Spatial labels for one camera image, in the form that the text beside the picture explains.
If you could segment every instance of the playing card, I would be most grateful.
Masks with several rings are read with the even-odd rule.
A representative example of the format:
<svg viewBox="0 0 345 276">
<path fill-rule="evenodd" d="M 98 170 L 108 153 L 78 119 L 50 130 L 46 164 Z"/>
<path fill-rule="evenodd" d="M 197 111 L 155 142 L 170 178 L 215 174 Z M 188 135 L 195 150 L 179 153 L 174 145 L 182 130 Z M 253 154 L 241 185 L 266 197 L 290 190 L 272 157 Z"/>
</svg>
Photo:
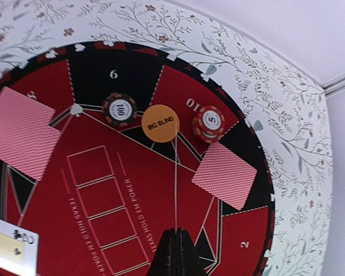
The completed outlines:
<svg viewBox="0 0 345 276">
<path fill-rule="evenodd" d="M 38 234 L 0 220 L 0 268 L 35 276 L 38 245 Z"/>
<path fill-rule="evenodd" d="M 0 93 L 0 143 L 33 155 L 55 110 L 8 87 Z"/>
<path fill-rule="evenodd" d="M 24 154 L 20 148 L 13 148 L 0 140 L 0 160 L 3 160 L 6 164 L 29 177 L 40 181 L 60 135 L 61 131 L 46 126 L 43 139 L 41 139 L 34 155 Z"/>
<path fill-rule="evenodd" d="M 232 151 L 213 143 L 209 146 L 192 182 L 208 193 L 241 210 L 257 170 Z"/>
</svg>

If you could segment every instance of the number 2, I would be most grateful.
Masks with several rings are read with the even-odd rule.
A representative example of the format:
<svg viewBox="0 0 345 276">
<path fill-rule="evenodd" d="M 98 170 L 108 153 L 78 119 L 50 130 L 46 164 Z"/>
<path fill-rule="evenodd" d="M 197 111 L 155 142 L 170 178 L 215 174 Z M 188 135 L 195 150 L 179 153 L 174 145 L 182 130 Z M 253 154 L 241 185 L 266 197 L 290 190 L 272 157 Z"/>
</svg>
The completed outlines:
<svg viewBox="0 0 345 276">
<path fill-rule="evenodd" d="M 249 247 L 249 242 L 248 241 L 244 241 L 244 242 L 242 242 L 241 244 L 240 244 L 240 247 L 241 248 L 248 248 Z"/>
</svg>

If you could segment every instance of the ceiling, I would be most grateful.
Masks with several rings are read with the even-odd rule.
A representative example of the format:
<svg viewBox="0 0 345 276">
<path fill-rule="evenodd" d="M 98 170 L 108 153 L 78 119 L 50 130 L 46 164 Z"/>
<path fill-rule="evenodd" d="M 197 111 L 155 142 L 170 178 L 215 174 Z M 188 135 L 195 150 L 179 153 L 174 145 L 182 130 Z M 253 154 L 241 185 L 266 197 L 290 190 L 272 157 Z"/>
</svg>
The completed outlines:
<svg viewBox="0 0 345 276">
<path fill-rule="evenodd" d="M 279 53 L 323 85 L 345 74 L 345 0 L 168 0 Z"/>
</svg>

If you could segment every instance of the number 6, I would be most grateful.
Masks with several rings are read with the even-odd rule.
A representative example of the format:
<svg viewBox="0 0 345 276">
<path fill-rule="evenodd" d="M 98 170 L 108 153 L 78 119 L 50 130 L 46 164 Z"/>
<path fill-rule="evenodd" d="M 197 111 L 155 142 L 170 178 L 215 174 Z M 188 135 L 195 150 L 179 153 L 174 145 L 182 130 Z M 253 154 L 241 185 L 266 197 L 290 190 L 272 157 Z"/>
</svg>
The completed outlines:
<svg viewBox="0 0 345 276">
<path fill-rule="evenodd" d="M 110 72 L 110 78 L 112 79 L 117 79 L 117 74 L 116 74 L 116 69 L 114 69 L 113 71 Z"/>
</svg>

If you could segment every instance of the poker chip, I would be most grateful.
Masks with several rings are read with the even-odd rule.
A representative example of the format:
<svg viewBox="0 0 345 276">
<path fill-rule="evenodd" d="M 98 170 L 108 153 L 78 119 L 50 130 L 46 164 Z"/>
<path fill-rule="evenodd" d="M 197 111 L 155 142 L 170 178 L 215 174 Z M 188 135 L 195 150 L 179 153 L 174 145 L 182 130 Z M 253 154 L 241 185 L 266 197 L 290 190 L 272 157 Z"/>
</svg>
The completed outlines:
<svg viewBox="0 0 345 276">
<path fill-rule="evenodd" d="M 220 139 L 222 138 L 222 135 L 210 135 L 208 133 L 205 133 L 199 126 L 198 124 L 198 120 L 195 117 L 193 119 L 193 121 L 191 122 L 191 125 L 193 127 L 193 133 L 194 135 L 199 138 L 200 140 L 202 140 L 203 142 L 212 144 L 215 142 L 220 141 Z"/>
<path fill-rule="evenodd" d="M 197 113 L 199 127 L 209 135 L 220 135 L 224 132 L 225 117 L 218 108 L 208 105 Z"/>
<path fill-rule="evenodd" d="M 113 93 L 102 102 L 102 112 L 108 124 L 125 127 L 137 117 L 137 106 L 130 96 Z"/>
</svg>

